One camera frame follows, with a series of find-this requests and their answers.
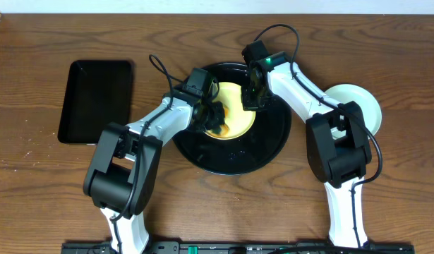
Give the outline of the rectangular black tray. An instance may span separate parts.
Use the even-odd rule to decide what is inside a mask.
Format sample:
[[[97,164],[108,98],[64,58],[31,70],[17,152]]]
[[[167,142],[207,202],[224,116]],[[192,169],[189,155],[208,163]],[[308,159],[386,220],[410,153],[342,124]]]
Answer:
[[[111,122],[131,115],[131,60],[76,60],[69,68],[57,138],[65,144],[96,144]]]

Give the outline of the orange green scrub sponge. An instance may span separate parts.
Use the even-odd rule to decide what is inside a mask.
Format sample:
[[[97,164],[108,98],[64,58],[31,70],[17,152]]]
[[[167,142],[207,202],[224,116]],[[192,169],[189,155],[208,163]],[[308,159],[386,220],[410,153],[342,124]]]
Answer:
[[[213,128],[210,132],[214,136],[225,136],[227,132],[229,131],[229,128],[226,124],[222,124],[219,127]]]

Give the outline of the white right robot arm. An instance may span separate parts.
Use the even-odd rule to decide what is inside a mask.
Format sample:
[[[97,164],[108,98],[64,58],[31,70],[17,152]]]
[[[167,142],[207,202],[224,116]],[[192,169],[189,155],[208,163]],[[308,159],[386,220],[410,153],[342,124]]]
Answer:
[[[368,241],[357,215],[361,185],[371,161],[369,131],[355,102],[342,104],[310,81],[285,52],[244,49],[248,84],[241,88],[246,111],[262,111],[278,96],[306,125],[310,168],[324,183],[330,209],[329,237],[334,246],[362,248]]]

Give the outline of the mint green plate with streak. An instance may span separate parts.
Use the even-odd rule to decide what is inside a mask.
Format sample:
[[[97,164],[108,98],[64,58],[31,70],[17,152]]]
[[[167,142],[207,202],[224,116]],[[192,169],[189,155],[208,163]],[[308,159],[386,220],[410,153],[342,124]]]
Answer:
[[[382,123],[382,112],[376,98],[366,89],[353,84],[339,84],[325,91],[332,99],[345,104],[356,102],[362,112],[367,129],[375,135]]]

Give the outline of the round black tray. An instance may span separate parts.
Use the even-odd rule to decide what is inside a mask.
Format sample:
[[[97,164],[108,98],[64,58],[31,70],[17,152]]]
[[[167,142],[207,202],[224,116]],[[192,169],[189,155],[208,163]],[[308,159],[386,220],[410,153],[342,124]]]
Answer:
[[[246,133],[218,140],[204,133],[184,130],[173,137],[181,154],[192,164],[214,174],[247,174],[271,162],[284,147],[291,129],[291,109],[274,97],[255,113]]]

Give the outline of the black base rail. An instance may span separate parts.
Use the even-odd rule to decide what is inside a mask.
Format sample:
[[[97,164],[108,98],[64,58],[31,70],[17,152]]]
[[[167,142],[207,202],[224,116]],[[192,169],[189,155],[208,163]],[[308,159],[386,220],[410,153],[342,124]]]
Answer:
[[[110,243],[63,243],[61,254],[115,253]],[[268,254],[268,253],[336,253],[334,246],[325,240],[295,243],[204,243],[154,241],[149,242],[145,254]],[[405,243],[367,243],[353,253],[414,254],[413,245]]]

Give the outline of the yellow plate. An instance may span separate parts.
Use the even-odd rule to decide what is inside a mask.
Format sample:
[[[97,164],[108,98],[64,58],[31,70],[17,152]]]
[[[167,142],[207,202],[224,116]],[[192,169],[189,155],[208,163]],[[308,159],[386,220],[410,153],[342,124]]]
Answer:
[[[229,131],[225,136],[219,137],[205,131],[205,134],[218,140],[231,140],[238,138],[246,133],[255,121],[254,111],[244,111],[241,101],[241,86],[231,82],[220,82],[219,92],[214,99],[221,102],[225,110],[225,124]]]

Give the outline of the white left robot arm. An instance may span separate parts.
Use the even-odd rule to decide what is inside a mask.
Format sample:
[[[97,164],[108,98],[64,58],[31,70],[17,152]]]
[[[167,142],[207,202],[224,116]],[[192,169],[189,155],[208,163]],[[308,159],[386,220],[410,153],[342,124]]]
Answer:
[[[220,90],[196,95],[173,89],[139,121],[110,123],[97,143],[83,192],[106,217],[111,241],[107,253],[142,253],[150,240],[143,210],[152,195],[162,147],[189,126],[201,126],[214,109],[218,123],[224,108]]]

